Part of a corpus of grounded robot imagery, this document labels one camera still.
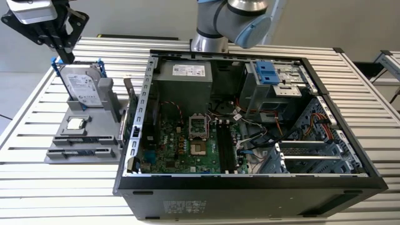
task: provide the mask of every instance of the white wall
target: white wall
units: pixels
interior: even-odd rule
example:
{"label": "white wall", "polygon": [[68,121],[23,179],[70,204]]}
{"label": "white wall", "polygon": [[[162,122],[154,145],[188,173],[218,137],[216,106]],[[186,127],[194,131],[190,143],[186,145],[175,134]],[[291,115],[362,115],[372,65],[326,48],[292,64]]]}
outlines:
{"label": "white wall", "polygon": [[274,45],[342,47],[352,60],[400,50],[400,0],[288,0]]}

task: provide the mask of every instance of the aluminum table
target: aluminum table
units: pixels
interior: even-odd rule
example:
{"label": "aluminum table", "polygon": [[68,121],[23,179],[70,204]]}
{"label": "aluminum table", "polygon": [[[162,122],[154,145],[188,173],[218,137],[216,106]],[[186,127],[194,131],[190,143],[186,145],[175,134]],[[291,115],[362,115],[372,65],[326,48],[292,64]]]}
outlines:
{"label": "aluminum table", "polygon": [[[187,41],[90,38],[80,40],[76,60],[106,62],[114,91],[127,99],[123,78],[140,92],[150,49],[188,51]],[[332,48],[230,46],[231,53],[308,58],[390,190],[328,219],[306,224],[400,224],[400,115],[344,53]],[[43,163],[68,105],[68,94],[50,69],[0,137],[0,224],[142,224],[120,197],[112,196],[118,165]],[[171,224],[296,224],[299,220],[172,221]]]}

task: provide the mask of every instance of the cable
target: cable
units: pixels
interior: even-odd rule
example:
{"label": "cable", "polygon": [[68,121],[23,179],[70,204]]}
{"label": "cable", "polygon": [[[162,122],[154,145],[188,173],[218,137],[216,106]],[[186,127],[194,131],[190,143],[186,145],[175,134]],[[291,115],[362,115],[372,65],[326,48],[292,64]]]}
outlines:
{"label": "cable", "polygon": [[163,104],[172,104],[176,106],[179,112],[180,112],[180,123],[183,124],[183,115],[182,115],[182,110],[180,110],[180,106],[178,104],[175,104],[175,102],[162,102],[162,105]]}
{"label": "cable", "polygon": [[388,71],[388,69],[384,69],[384,70],[382,71],[382,73],[376,76],[375,80],[374,80],[371,83],[375,83],[376,80],[382,77],[382,75],[384,75],[384,73],[386,73],[387,71]]}
{"label": "cable", "polygon": [[256,126],[259,126],[259,127],[262,128],[262,130],[266,130],[266,127],[263,127],[263,125],[262,125],[262,124],[259,124],[259,123],[255,123],[255,122],[251,122],[251,121],[246,120],[243,117],[242,117],[242,120],[243,120],[244,122],[247,122],[248,124],[252,124],[252,125],[256,125]]}
{"label": "cable", "polygon": [[256,149],[256,148],[270,148],[270,147],[272,147],[279,141],[287,139],[288,136],[290,136],[292,133],[298,132],[298,130],[302,130],[302,128],[298,128],[298,127],[294,128],[284,136],[282,136],[279,139],[274,140],[272,142],[266,141],[266,142],[262,143],[262,144],[256,144],[255,147],[251,147],[250,149],[243,149],[242,151],[254,150],[254,149]]}
{"label": "cable", "polygon": [[210,119],[207,122],[207,138],[210,138],[210,136],[211,136],[211,116],[208,114],[206,114],[206,116]]}
{"label": "cable", "polygon": [[278,115],[275,115],[275,121],[276,121],[278,130],[280,131],[280,135],[283,135],[283,132],[282,132],[282,129],[280,129],[280,121],[279,121]]}
{"label": "cable", "polygon": [[[308,135],[308,134],[311,133],[311,131],[312,131],[312,128],[314,128],[314,117],[315,117],[315,116],[319,118],[319,120],[320,120],[322,118],[323,118],[323,119],[327,119],[326,115],[323,115],[323,114],[320,114],[320,113],[314,113],[314,114],[311,114],[311,117],[310,117],[310,127],[308,127],[308,129],[307,129],[307,131],[306,131],[306,134],[304,134],[304,136],[303,136],[303,139],[307,137],[307,135]],[[331,130],[330,130],[327,124],[322,124],[322,126],[323,126],[323,129],[324,129],[324,131],[326,131],[327,138],[328,138],[330,140],[332,140],[332,139],[334,139],[334,134],[332,134],[332,132],[331,132]]]}
{"label": "cable", "polygon": [[4,116],[4,115],[2,115],[2,114],[0,114],[0,117],[4,117],[4,118],[7,118],[8,120],[12,120],[12,118],[10,118],[8,116]]}
{"label": "cable", "polygon": [[[318,113],[318,115],[320,115],[320,117],[322,117],[323,119],[326,119],[326,120],[328,119],[327,116],[326,116],[324,114]],[[331,132],[331,129],[330,129],[328,125],[327,125],[327,124],[323,124],[323,128],[324,128],[324,130],[326,130],[328,139],[330,139],[330,140],[334,140],[334,139],[335,139],[335,138],[334,138],[334,134],[332,134],[332,132]]]}
{"label": "cable", "polygon": [[[243,109],[242,106],[239,105],[239,99],[236,98],[236,106],[239,109],[244,112],[247,112],[247,109]],[[278,130],[280,131],[280,135],[283,135],[282,128],[280,128],[280,121],[279,121],[279,114],[278,111],[267,111],[267,110],[260,110],[262,113],[274,113],[275,114],[275,121],[276,121],[276,127]]]}
{"label": "cable", "polygon": [[396,100],[396,98],[398,98],[398,95],[395,95],[395,96],[392,97],[392,99],[391,99],[391,101],[390,101],[391,104],[394,103],[394,101]]}
{"label": "cable", "polygon": [[255,164],[255,166],[254,166],[252,169],[251,169],[251,173],[254,173],[252,171],[255,170],[256,166],[258,166],[262,162],[264,162],[264,161],[266,161],[266,159],[263,159],[260,162],[258,162],[258,163]]}
{"label": "cable", "polygon": [[255,156],[256,158],[259,158],[259,159],[264,159],[263,157],[260,157],[260,156],[258,156],[252,151],[242,151],[240,152],[242,154],[250,154],[250,155],[252,155],[252,156]]}

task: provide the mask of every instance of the white sticker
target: white sticker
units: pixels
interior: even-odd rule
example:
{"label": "white sticker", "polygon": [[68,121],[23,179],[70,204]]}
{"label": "white sticker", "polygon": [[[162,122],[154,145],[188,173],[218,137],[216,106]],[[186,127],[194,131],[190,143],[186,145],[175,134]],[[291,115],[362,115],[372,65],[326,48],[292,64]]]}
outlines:
{"label": "white sticker", "polygon": [[174,65],[174,76],[206,76],[206,66]]}
{"label": "white sticker", "polygon": [[239,107],[239,106],[236,106],[236,107],[235,107],[235,109],[236,109],[236,111],[238,111],[238,112],[240,112],[240,111],[242,111],[242,109],[240,109],[240,107]]}
{"label": "white sticker", "polygon": [[68,81],[80,103],[88,107],[103,106],[94,80],[88,75],[70,74]]}
{"label": "white sticker", "polygon": [[207,201],[164,201],[164,210],[168,214],[204,213]]}
{"label": "white sticker", "polygon": [[236,116],[234,116],[234,119],[238,121],[243,118],[243,116],[240,114],[238,114]]}

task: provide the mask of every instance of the black cable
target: black cable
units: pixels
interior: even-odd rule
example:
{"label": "black cable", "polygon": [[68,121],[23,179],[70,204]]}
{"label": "black cable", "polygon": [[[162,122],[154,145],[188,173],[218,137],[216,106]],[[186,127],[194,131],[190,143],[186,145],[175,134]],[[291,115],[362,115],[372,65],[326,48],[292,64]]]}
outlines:
{"label": "black cable", "polygon": [[299,129],[302,128],[295,128],[292,129],[286,135],[283,135],[279,139],[276,139],[275,141],[272,142],[264,142],[262,144],[258,144],[255,145],[255,147],[251,147],[250,149],[243,149],[242,151],[248,151],[248,150],[254,150],[256,148],[268,148],[268,147],[272,147],[279,141],[282,141],[283,139],[287,139],[288,136],[295,133],[296,131],[299,131]]}
{"label": "black cable", "polygon": [[395,96],[392,97],[392,99],[391,99],[391,101],[390,101],[391,104],[394,103],[394,101],[396,100],[396,98],[398,98],[398,95],[395,95]]}
{"label": "black cable", "polygon": [[2,115],[2,114],[0,114],[0,117],[4,117],[4,118],[7,118],[7,119],[12,120],[12,118],[10,118],[8,116],[4,116],[4,115]]}
{"label": "black cable", "polygon": [[218,108],[219,108],[219,106],[220,106],[220,104],[223,103],[224,101],[219,101],[219,103],[218,103],[218,105],[215,106],[215,108],[214,108],[214,111],[216,112],[216,110],[218,110]]}
{"label": "black cable", "polygon": [[252,169],[251,169],[251,173],[254,173],[254,170],[255,170],[255,168],[256,168],[256,166],[262,163],[262,162],[264,162],[266,161],[266,159],[263,159],[260,162],[258,162],[256,163],[256,165],[252,167]]}
{"label": "black cable", "polygon": [[371,83],[375,83],[376,80],[382,77],[382,75],[384,75],[384,73],[388,71],[388,69],[384,69],[384,71],[382,71],[382,73],[376,76],[375,80]]}
{"label": "black cable", "polygon": [[259,158],[259,159],[264,159],[263,157],[258,156],[255,153],[246,153],[246,154],[248,154],[248,155],[251,155],[251,156],[255,156],[255,157]]}

